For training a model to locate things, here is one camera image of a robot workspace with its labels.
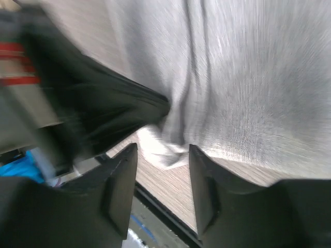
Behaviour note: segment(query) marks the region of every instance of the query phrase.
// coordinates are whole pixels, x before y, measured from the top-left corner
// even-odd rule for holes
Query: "black fabric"
[[[62,136],[58,147],[72,147],[72,157],[102,154],[167,115],[165,97],[83,55],[40,6],[23,6],[11,15],[8,23],[15,22],[18,30],[12,39],[23,45],[40,86],[64,122],[63,132],[56,129]],[[53,130],[46,132],[54,136]]]
[[[0,177],[1,248],[121,248],[127,238],[137,145],[59,188]]]
[[[331,180],[281,180],[261,187],[189,154],[199,239],[204,248],[331,247]]]

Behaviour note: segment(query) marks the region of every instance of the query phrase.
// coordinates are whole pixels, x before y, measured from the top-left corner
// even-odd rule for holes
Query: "red stripe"
[[[39,78],[35,76],[22,76],[22,77],[5,77],[2,79],[2,82],[5,86],[11,85],[27,85],[27,84],[39,84]]]
[[[3,43],[3,42],[0,42],[0,50],[15,51],[15,52],[24,51],[22,45],[19,43]]]

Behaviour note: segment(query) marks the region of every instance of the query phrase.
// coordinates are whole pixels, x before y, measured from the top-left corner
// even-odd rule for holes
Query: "gray fabric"
[[[208,155],[331,176],[331,1],[106,0],[131,77],[166,95],[146,159]]]

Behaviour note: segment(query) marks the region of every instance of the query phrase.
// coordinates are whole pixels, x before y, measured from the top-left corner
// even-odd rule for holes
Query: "blue plastic bag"
[[[37,183],[43,183],[45,180],[36,166],[36,162],[27,151],[25,157],[0,167],[0,177],[28,177]]]

